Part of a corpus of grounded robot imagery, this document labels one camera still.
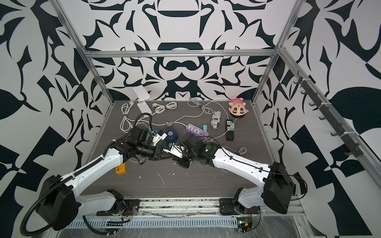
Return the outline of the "green charger adapter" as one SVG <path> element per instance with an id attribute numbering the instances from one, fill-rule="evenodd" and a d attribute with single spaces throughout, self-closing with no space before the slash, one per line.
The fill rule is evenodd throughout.
<path id="1" fill-rule="evenodd" d="M 229 131 L 234 131 L 234 130 L 235 130 L 235 123 L 234 123 L 234 122 L 231 122 L 231 123 L 228 125 L 228 130 L 229 130 Z"/>

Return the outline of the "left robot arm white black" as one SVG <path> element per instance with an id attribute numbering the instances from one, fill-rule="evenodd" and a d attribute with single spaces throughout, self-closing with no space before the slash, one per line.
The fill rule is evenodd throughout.
<path id="1" fill-rule="evenodd" d="M 38 200 L 21 221 L 20 233 L 32 237 L 49 228 L 59 231 L 75 218 L 92 213 L 117 214 L 123 211 L 124 199 L 114 189 L 82 195 L 91 184 L 110 170 L 138 155 L 154 158 L 156 145 L 166 138 L 166 133 L 153 134 L 147 128 L 135 126 L 125 136 L 113 140 L 96 159 L 62 177 L 51 176 L 45 180 Z"/>

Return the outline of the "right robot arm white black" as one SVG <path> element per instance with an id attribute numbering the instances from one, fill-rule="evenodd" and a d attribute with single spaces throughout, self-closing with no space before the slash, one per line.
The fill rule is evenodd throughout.
<path id="1" fill-rule="evenodd" d="M 279 214 L 287 214 L 295 184 L 282 164 L 258 163 L 232 153 L 219 144 L 204 143 L 199 139 L 183 139 L 180 146 L 184 149 L 183 158 L 186 162 L 193 160 L 226 170 L 256 185 L 255 188 L 242 188 L 238 192 L 236 203 L 239 206 L 249 209 L 265 205 Z"/>

